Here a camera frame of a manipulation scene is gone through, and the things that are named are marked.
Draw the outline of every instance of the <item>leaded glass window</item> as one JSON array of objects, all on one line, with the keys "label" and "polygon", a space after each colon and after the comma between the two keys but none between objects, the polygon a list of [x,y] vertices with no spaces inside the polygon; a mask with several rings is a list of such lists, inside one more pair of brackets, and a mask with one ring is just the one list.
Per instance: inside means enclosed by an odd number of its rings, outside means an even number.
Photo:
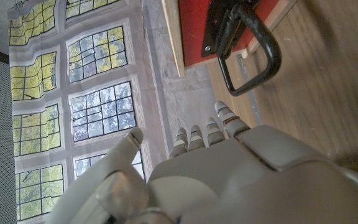
[{"label": "leaded glass window", "polygon": [[54,28],[55,3],[56,0],[38,3],[27,15],[9,21],[9,44],[26,45],[31,37]]},{"label": "leaded glass window", "polygon": [[71,108],[74,141],[136,126],[130,82],[73,98]]},{"label": "leaded glass window", "polygon": [[[83,174],[87,169],[89,169],[91,166],[93,166],[93,164],[98,162],[103,157],[104,157],[104,154],[76,160],[75,161],[76,177],[79,177],[81,174]],[[139,173],[139,175],[143,179],[145,179],[144,171],[143,171],[142,156],[140,154],[140,150],[137,152],[134,160],[132,161],[132,165],[134,166],[136,171]]]},{"label": "leaded glass window", "polygon": [[82,38],[68,46],[70,83],[127,64],[122,26]]},{"label": "leaded glass window", "polygon": [[16,174],[16,219],[33,218],[48,212],[63,194],[61,164]]},{"label": "leaded glass window", "polygon": [[57,105],[48,106],[41,113],[13,116],[12,120],[15,156],[60,147],[59,109]]},{"label": "leaded glass window", "polygon": [[56,88],[56,52],[38,56],[34,64],[11,67],[12,100],[34,100]]},{"label": "leaded glass window", "polygon": [[66,4],[66,19],[116,1],[118,0],[68,0]]}]

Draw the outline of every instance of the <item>red panel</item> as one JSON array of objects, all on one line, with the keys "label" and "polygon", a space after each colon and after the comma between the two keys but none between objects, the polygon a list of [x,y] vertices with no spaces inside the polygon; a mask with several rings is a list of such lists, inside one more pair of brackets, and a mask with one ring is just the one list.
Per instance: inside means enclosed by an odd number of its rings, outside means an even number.
[{"label": "red panel", "polygon": [[[216,55],[211,55],[201,58],[206,15],[210,1],[211,0],[181,0],[179,3],[183,56],[186,67],[216,57]],[[279,0],[262,0],[256,10],[257,15],[263,21],[266,20],[278,1]],[[246,48],[253,37],[250,30],[247,29],[233,49],[233,52]]]}]

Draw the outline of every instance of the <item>fabric backdrop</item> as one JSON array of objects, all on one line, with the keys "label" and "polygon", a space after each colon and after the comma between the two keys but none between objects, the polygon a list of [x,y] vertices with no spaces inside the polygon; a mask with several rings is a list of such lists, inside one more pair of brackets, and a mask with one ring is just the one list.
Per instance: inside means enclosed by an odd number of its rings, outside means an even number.
[{"label": "fabric backdrop", "polygon": [[166,158],[137,2],[33,0],[8,12],[18,222],[44,222],[131,127],[145,133],[132,163],[143,179]]}]

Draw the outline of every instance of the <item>wooden edge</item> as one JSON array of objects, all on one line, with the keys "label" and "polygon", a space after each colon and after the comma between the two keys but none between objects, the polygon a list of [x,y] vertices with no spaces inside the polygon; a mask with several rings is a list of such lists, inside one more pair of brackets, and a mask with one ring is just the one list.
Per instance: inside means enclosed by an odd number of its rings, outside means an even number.
[{"label": "wooden edge", "polygon": [[[273,30],[277,24],[284,18],[287,12],[292,8],[297,0],[279,0],[272,12],[268,15],[265,20],[265,25]],[[252,55],[260,46],[258,40],[254,37],[249,42],[248,46],[241,50],[241,57],[247,58],[249,55]]]},{"label": "wooden edge", "polygon": [[175,64],[177,65],[179,77],[183,78],[185,76],[185,62],[183,61],[181,44],[179,3],[177,0],[162,0],[162,7],[167,21]]},{"label": "wooden edge", "polygon": [[[242,50],[237,50],[235,52],[231,52],[232,55],[237,55],[237,54],[242,54],[242,52],[244,51],[244,49]],[[200,66],[200,65],[206,65],[210,62],[215,62],[217,61],[216,57],[215,58],[211,58],[211,59],[208,59],[208,60],[205,60],[205,61],[202,61],[202,62],[198,62],[194,65],[189,65],[189,66],[186,66],[185,67],[185,70],[188,70],[189,68],[194,68],[194,67],[197,67],[197,66]]]}]

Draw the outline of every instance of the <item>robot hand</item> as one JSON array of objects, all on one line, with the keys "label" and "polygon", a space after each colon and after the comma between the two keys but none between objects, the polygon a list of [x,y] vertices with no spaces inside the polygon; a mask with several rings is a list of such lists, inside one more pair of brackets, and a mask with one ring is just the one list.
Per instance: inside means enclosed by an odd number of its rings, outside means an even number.
[{"label": "robot hand", "polygon": [[79,177],[47,223],[358,223],[358,174],[268,126],[250,129],[223,102],[213,118],[178,130],[169,160],[147,184],[131,166],[142,131],[131,129]]}]

